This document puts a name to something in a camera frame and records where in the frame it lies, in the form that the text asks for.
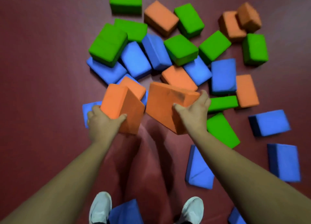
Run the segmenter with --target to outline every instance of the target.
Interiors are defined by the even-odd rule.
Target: shoe
[[[192,224],[199,224],[203,219],[204,205],[203,200],[199,197],[192,197],[187,200],[177,224],[183,222],[191,222]]]
[[[112,199],[107,192],[99,192],[90,209],[89,223],[107,223],[109,213],[112,209]]]

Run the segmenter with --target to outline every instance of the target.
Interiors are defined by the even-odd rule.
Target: maroon floor
[[[143,0],[143,9],[153,1]],[[193,40],[197,46],[218,29],[223,11],[245,1],[257,8],[270,61],[245,67],[240,45],[220,59],[234,57],[237,73],[252,75],[260,105],[225,116],[241,140],[236,150],[266,169],[267,143],[297,145],[302,182],[293,186],[311,197],[310,0],[159,1],[170,10],[193,4],[206,25]],[[0,219],[88,147],[82,104],[101,100],[106,89],[86,65],[88,47],[113,20],[109,0],[0,0]],[[159,76],[140,82],[148,87],[152,80]],[[247,116],[276,109],[285,110],[292,130],[255,139]],[[217,180],[212,190],[184,181],[191,143],[145,115],[137,137],[116,137],[79,223],[88,222],[92,199],[102,190],[113,206],[136,198],[146,224],[171,224],[191,196],[204,200],[203,223],[227,223],[233,203]]]

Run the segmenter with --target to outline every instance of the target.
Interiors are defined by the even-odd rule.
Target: person
[[[249,224],[311,223],[311,200],[270,172],[230,149],[206,130],[211,100],[205,91],[190,107],[174,104],[174,109],[202,157]],[[88,112],[91,145],[37,193],[1,221],[13,223],[74,223],[96,179],[100,165],[126,119],[109,119],[94,106]],[[90,223],[107,223],[111,197],[100,192],[91,205]],[[203,201],[190,198],[178,223],[199,224]]]

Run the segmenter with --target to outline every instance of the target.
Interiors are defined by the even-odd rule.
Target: pile of blocks
[[[113,14],[142,14],[142,0],[109,3]],[[113,25],[105,24],[89,48],[91,57],[87,64],[108,87],[102,101],[83,105],[85,127],[87,112],[100,105],[111,119],[127,114],[119,132],[136,135],[146,112],[177,135],[185,134],[187,131],[172,106],[193,104],[200,97],[196,92],[198,86],[210,80],[210,93],[216,97],[211,98],[208,113],[215,115],[207,120],[207,130],[230,148],[239,145],[223,111],[254,107],[259,105],[259,99],[251,75],[237,76],[235,59],[218,57],[231,43],[240,43],[245,65],[259,66],[268,61],[265,37],[255,34],[262,26],[258,12],[249,3],[224,12],[218,20],[220,30],[198,47],[190,39],[200,35],[205,25],[191,4],[172,12],[156,0],[143,13],[144,23],[116,18]],[[147,33],[148,26],[165,40]],[[170,37],[176,28],[181,34]],[[163,83],[152,82],[147,90],[138,80],[151,72],[161,74]],[[255,136],[290,130],[283,110],[249,116],[249,122]],[[288,182],[300,181],[295,146],[269,144],[268,153],[274,175]],[[190,149],[185,180],[193,186],[213,187],[214,175],[195,145]],[[243,223],[237,209],[229,222]]]

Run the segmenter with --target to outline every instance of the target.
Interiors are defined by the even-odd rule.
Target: orange foam block
[[[144,21],[163,36],[168,37],[177,27],[179,18],[156,0],[146,8]]]
[[[173,104],[188,107],[200,97],[200,93],[172,85],[152,82],[149,88],[146,113],[178,135],[187,131]]]
[[[254,33],[262,25],[258,12],[248,2],[238,8],[238,19],[247,32]]]
[[[164,70],[161,74],[161,80],[169,85],[196,91],[197,85],[189,77],[188,73],[183,67],[177,67],[175,65],[170,66],[168,69]]]
[[[236,11],[224,12],[219,18],[220,31],[231,41],[231,42],[242,42],[246,37],[246,31],[241,29],[237,20]]]
[[[144,97],[146,93],[145,87],[143,87],[141,84],[138,84],[136,81],[133,81],[129,77],[124,77],[119,85],[127,86],[139,100],[142,100],[142,97]]]
[[[258,96],[251,75],[236,76],[239,106],[248,108],[259,105]]]
[[[126,86],[109,84],[100,109],[110,118],[116,119],[126,113],[119,132],[136,135],[144,115],[145,105]]]

